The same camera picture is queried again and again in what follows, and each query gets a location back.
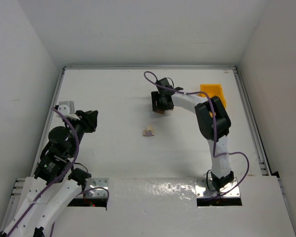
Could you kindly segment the yellow plastic bin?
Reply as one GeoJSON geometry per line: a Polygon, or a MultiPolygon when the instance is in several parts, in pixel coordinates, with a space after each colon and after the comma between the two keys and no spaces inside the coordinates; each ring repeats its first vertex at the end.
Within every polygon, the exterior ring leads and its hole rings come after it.
{"type": "Polygon", "coordinates": [[[226,100],[221,84],[201,84],[200,90],[208,94],[209,97],[218,96],[224,108],[226,108],[226,100]]]}

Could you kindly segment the brown wood block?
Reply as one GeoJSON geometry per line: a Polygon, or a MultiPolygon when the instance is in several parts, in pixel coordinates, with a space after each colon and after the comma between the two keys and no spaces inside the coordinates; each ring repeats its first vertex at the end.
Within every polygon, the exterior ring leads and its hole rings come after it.
{"type": "Polygon", "coordinates": [[[165,113],[164,110],[155,110],[154,112],[155,112],[155,113],[158,113],[158,114],[162,114],[162,115],[165,113]]]}

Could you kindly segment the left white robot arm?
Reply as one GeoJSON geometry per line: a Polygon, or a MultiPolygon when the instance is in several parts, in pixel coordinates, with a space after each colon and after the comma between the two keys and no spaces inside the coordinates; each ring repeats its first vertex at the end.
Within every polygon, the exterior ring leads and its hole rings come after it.
{"type": "Polygon", "coordinates": [[[84,134],[96,131],[98,111],[53,111],[64,125],[49,131],[48,142],[30,178],[32,184],[10,224],[0,231],[0,237],[45,236],[64,208],[85,192],[87,180],[92,177],[73,165],[84,134]]]}

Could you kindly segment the beige windowed wood block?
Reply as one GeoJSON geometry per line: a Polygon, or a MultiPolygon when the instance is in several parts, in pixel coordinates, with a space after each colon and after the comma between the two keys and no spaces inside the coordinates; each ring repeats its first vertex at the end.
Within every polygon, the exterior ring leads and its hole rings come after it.
{"type": "Polygon", "coordinates": [[[153,132],[152,126],[147,126],[146,127],[146,132],[153,132]]]}

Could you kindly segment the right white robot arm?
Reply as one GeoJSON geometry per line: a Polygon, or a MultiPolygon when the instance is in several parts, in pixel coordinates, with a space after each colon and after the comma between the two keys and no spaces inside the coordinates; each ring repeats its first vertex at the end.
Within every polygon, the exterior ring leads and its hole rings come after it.
{"type": "Polygon", "coordinates": [[[208,141],[212,158],[212,185],[219,192],[234,179],[227,150],[227,135],[231,120],[218,96],[200,97],[182,92],[181,87],[173,88],[167,78],[154,83],[157,91],[151,93],[152,110],[164,113],[181,107],[196,115],[199,130],[208,141]]]}

